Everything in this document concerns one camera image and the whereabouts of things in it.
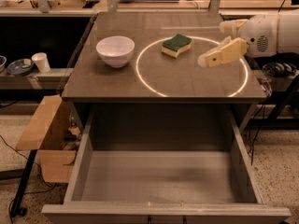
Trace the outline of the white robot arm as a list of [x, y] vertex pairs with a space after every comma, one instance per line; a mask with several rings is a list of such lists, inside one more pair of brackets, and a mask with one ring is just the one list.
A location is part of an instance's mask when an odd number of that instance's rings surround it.
[[299, 53], [298, 9], [222, 21], [219, 27], [226, 37], [198, 57], [198, 64], [204, 68], [235, 62], [245, 54], [260, 58]]

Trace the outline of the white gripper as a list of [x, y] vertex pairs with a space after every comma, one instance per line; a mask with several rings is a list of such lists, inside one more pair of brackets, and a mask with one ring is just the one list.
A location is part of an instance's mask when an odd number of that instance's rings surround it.
[[256, 15], [249, 20], [222, 21], [219, 28], [229, 36], [216, 48], [198, 57], [197, 63], [201, 67], [235, 62], [246, 53], [253, 58], [269, 57], [277, 53], [278, 14]]

